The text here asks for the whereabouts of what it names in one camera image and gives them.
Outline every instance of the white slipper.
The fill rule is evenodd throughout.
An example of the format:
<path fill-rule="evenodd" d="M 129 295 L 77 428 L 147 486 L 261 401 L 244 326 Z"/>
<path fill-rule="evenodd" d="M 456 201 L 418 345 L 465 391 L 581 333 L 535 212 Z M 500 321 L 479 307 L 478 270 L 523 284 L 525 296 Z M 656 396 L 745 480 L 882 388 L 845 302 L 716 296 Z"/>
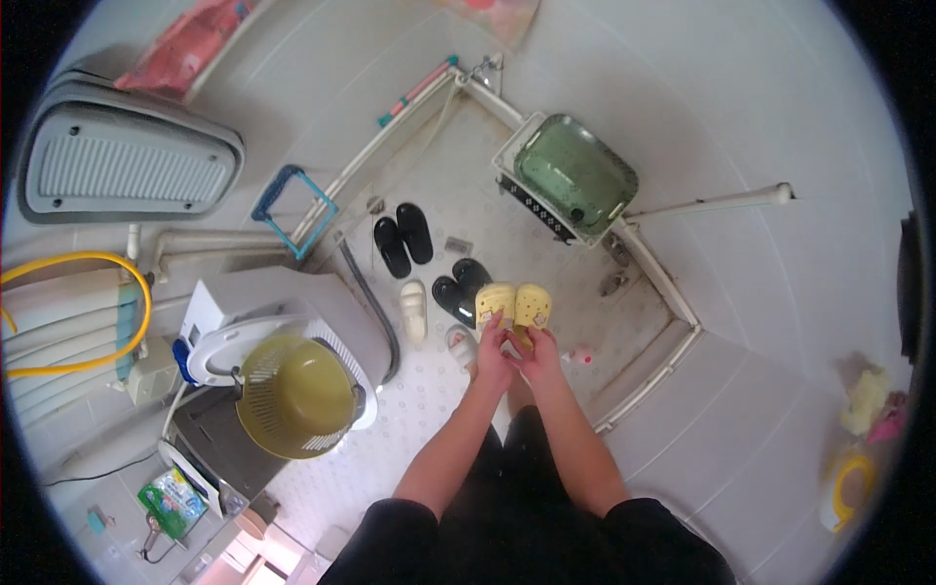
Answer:
<path fill-rule="evenodd" d="M 456 333 L 461 334 L 461 340 L 452 344 L 452 336 Z M 471 362 L 477 359 L 477 341 L 471 331 L 461 325 L 453 325 L 446 331 L 446 347 L 448 353 L 455 358 L 456 363 L 465 368 Z"/>
<path fill-rule="evenodd" d="M 403 312 L 403 327 L 411 344 L 421 344 L 429 333 L 426 324 L 426 287 L 418 280 L 411 280 L 400 291 L 400 309 Z"/>

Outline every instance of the small bottle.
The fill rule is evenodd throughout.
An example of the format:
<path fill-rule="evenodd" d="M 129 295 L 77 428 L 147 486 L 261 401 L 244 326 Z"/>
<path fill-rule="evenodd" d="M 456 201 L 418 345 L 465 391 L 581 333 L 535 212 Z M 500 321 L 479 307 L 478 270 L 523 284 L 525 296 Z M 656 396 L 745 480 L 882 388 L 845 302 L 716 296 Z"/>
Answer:
<path fill-rule="evenodd" d="M 592 349 L 587 345 L 580 345 L 572 351 L 564 353 L 562 359 L 574 361 L 575 363 L 590 364 L 593 360 Z"/>

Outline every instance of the shower floor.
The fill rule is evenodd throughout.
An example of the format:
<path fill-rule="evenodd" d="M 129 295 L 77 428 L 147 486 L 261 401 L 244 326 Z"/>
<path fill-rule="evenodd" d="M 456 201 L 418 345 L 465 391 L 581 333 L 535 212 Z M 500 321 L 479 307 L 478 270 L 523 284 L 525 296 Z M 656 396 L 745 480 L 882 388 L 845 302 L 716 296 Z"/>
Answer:
<path fill-rule="evenodd" d="M 468 97 L 456 98 L 448 116 L 415 164 L 412 161 L 436 117 L 404 143 L 348 214 L 364 212 L 372 194 L 386 197 L 385 215 L 392 216 L 400 203 L 417 204 L 426 214 L 435 258 L 423 266 L 414 264 L 409 277 L 395 280 L 373 245 L 373 223 L 380 216 L 367 216 L 356 227 L 352 223 L 343 226 L 362 273 L 393 321 L 401 342 L 402 366 L 379 394 L 380 412 L 369 429 L 349 433 L 322 457 L 289 463 L 268 486 L 267 492 L 282 505 L 276 524 L 309 550 L 329 525 L 351 532 L 368 505 L 390 495 L 406 466 L 446 422 L 468 385 L 467 373 L 445 346 L 445 332 L 456 320 L 431 297 L 435 279 L 450 276 L 452 265 L 461 258 L 444 250 L 447 237 L 470 241 L 474 245 L 471 257 L 495 281 L 529 281 L 549 291 L 553 298 L 549 327 L 559 340 L 560 351 L 587 346 L 593 352 L 588 365 L 563 365 L 582 404 L 647 349 L 674 318 L 634 261 L 625 269 L 628 283 L 602 299 L 598 294 L 602 279 L 620 270 L 607 252 L 600 246 L 587 250 L 554 241 L 531 212 L 511 196 L 499 194 L 490 160 L 510 138 L 511 130 Z M 367 306 L 342 259 L 329 261 L 323 271 L 338 272 Z M 428 297 L 429 335 L 420 347 L 406 340 L 400 315 L 400 289 L 412 279 L 422 281 Z M 502 403 L 494 418 L 502 436 L 508 422 Z"/>

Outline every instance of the child's slipper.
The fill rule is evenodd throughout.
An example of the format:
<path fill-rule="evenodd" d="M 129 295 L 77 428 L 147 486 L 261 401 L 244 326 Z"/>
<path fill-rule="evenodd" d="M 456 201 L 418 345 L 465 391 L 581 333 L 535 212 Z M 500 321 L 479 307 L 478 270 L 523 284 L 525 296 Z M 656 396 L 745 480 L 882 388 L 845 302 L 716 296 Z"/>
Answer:
<path fill-rule="evenodd" d="M 440 276 L 432 283 L 432 298 L 447 313 L 464 323 L 468 327 L 475 328 L 475 306 L 465 298 L 464 289 L 447 276 Z"/>
<path fill-rule="evenodd" d="M 504 311 L 501 327 L 510 328 L 514 323 L 514 304 L 517 289 L 510 283 L 491 283 L 477 291 L 475 297 L 475 329 L 484 330 L 490 318 L 498 311 Z"/>
<path fill-rule="evenodd" d="M 432 260 L 432 238 L 422 210 L 412 203 L 402 203 L 397 208 L 397 224 L 413 261 L 426 264 Z"/>
<path fill-rule="evenodd" d="M 397 225 L 389 217 L 381 217 L 373 227 L 373 243 L 377 244 L 380 256 L 384 258 L 393 278 L 406 278 L 413 265 L 406 255 L 403 240 Z"/>
<path fill-rule="evenodd" d="M 413 345 L 419 345 L 426 339 L 429 329 L 426 325 L 426 287 L 418 280 L 411 280 L 400 291 L 400 309 L 403 313 L 403 327 L 406 337 Z"/>
<path fill-rule="evenodd" d="M 452 338 L 456 333 L 461 334 L 461 339 L 457 343 L 452 343 Z M 453 325 L 448 328 L 446 347 L 448 347 L 448 353 L 451 354 L 452 358 L 455 358 L 455 361 L 462 368 L 467 367 L 468 364 L 477 359 L 477 341 L 475 341 L 471 331 L 461 325 Z"/>
<path fill-rule="evenodd" d="M 517 300 L 514 305 L 514 334 L 527 346 L 532 345 L 526 334 L 526 328 L 543 329 L 549 321 L 552 299 L 545 288 L 533 283 L 523 283 L 517 287 Z"/>
<path fill-rule="evenodd" d="M 452 276 L 465 291 L 465 298 L 475 303 L 477 291 L 491 283 L 490 274 L 474 258 L 462 258 L 452 266 Z"/>

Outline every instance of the gray hose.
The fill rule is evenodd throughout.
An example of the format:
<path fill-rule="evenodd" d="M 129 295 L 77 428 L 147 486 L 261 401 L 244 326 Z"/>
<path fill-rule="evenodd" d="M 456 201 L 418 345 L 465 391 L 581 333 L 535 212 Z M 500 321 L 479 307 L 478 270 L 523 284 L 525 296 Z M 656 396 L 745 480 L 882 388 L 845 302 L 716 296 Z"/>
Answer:
<path fill-rule="evenodd" d="M 351 273 L 354 274 L 354 279 L 358 281 L 360 289 L 364 291 L 364 296 L 367 297 L 367 301 L 371 304 L 371 307 L 373 307 L 373 311 L 377 313 L 377 319 L 380 321 L 380 324 L 384 327 L 384 331 L 387 333 L 387 341 L 390 342 L 390 366 L 387 368 L 387 375 L 384 376 L 384 379 L 381 382 L 381 384 L 386 384 L 393 376 L 397 375 L 397 372 L 400 371 L 400 342 L 397 340 L 397 334 L 393 332 L 393 325 L 387 318 L 387 314 L 384 313 L 383 307 L 380 306 L 380 302 L 377 300 L 377 297 L 373 295 L 373 291 L 367 284 L 367 280 L 364 279 L 364 275 L 360 273 L 358 263 L 351 255 L 351 249 L 348 248 L 347 241 L 342 240 L 338 247 L 342 251 L 344 261 L 348 263 L 348 268 L 351 269 Z"/>

